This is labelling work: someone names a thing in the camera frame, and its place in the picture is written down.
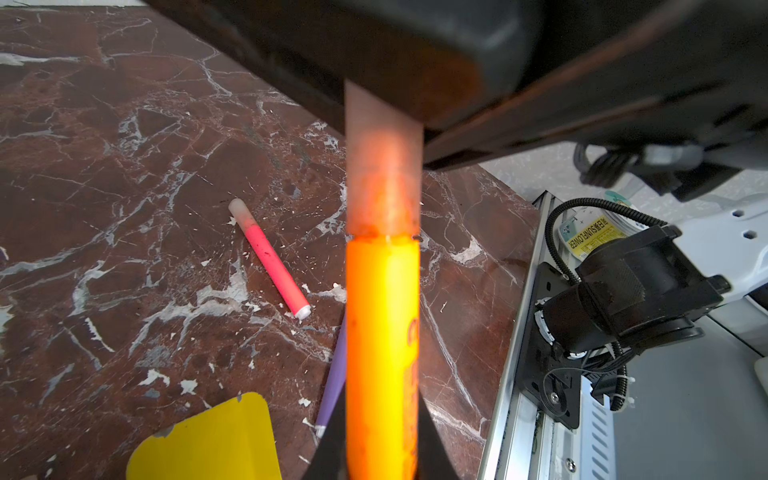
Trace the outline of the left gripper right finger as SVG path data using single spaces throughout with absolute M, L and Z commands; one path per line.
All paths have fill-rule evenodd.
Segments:
M 445 450 L 426 401 L 419 396 L 418 409 L 418 463 L 416 478 L 419 480 L 458 480 L 451 460 Z

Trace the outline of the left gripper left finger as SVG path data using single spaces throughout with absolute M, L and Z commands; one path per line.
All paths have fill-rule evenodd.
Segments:
M 346 392 L 341 390 L 322 439 L 303 480 L 347 480 Z

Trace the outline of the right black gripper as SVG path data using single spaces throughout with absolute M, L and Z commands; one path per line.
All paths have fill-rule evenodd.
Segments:
M 352 82 L 434 169 L 570 141 L 767 166 L 763 1 L 156 1 L 336 130 Z

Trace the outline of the orange marker pen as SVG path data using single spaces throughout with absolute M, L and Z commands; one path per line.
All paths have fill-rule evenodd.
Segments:
M 345 83 L 348 366 L 352 479 L 417 470 L 423 126 Z

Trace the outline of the pink marker pen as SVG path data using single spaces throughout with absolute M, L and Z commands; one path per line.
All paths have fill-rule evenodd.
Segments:
M 228 209 L 293 316 L 299 321 L 306 319 L 311 313 L 308 300 L 246 204 L 235 198 L 229 203 Z

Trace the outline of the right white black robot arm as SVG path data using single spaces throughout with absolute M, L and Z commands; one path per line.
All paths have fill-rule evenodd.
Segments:
M 424 165 L 449 170 L 574 144 L 584 184 L 630 174 L 697 199 L 767 166 L 763 1 L 157 1 L 336 130 L 353 82 L 424 127 Z M 738 209 L 611 240 L 566 272 L 520 381 L 561 423 L 568 356 L 613 344 L 595 380 L 767 280 L 767 216 Z

